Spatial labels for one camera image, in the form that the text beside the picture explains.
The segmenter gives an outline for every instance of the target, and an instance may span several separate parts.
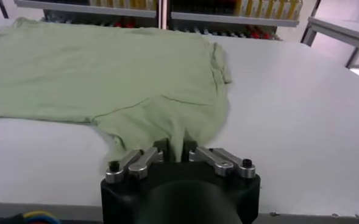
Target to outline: screw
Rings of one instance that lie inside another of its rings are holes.
[[[118,162],[118,161],[111,161],[111,162],[109,162],[109,164],[108,164],[108,169],[109,169],[111,172],[117,172],[117,171],[119,171],[119,162]]]
[[[243,159],[242,166],[244,168],[251,168],[252,167],[251,159]]]

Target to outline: shelf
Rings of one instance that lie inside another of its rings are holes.
[[[27,7],[35,9],[58,10],[66,12],[81,12],[81,13],[95,13],[106,15],[119,15],[119,16],[136,16],[155,18],[156,12],[150,10],[137,10],[137,9],[119,9],[109,7],[96,7],[90,5],[72,5],[54,2],[39,2],[39,1],[26,1],[14,0],[18,7]]]
[[[234,24],[248,24],[259,26],[285,26],[296,27],[298,21],[287,19],[263,19],[263,18],[249,18],[242,16],[221,16],[221,15],[208,15],[197,13],[182,13],[172,12],[172,19],[192,20],[192,21],[205,21],[215,23],[234,23]]]

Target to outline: white table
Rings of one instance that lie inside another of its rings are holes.
[[[359,76],[303,44],[208,38],[227,51],[233,83],[227,122],[207,146],[254,160],[257,222],[359,216]],[[101,220],[110,144],[92,127],[0,119],[0,216]]]
[[[311,46],[317,32],[359,48],[359,22],[309,17],[303,43]]]

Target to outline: red item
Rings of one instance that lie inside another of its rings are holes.
[[[258,32],[251,32],[251,38],[254,38],[254,39],[260,39],[260,36],[259,36],[259,33]]]
[[[135,28],[135,20],[132,17],[127,18],[126,21],[127,21],[126,24],[127,28]]]
[[[268,33],[263,33],[263,39],[270,40],[270,35]]]
[[[124,19],[121,18],[114,26],[115,26],[115,27],[122,27],[123,24],[124,24]]]

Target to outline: blue cable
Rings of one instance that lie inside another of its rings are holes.
[[[46,216],[46,215],[38,215],[38,216],[34,216],[34,217],[30,217],[25,219],[26,222],[36,222],[36,221],[45,221],[47,223],[50,224],[60,224],[60,222],[56,219],[53,219],[50,216]]]

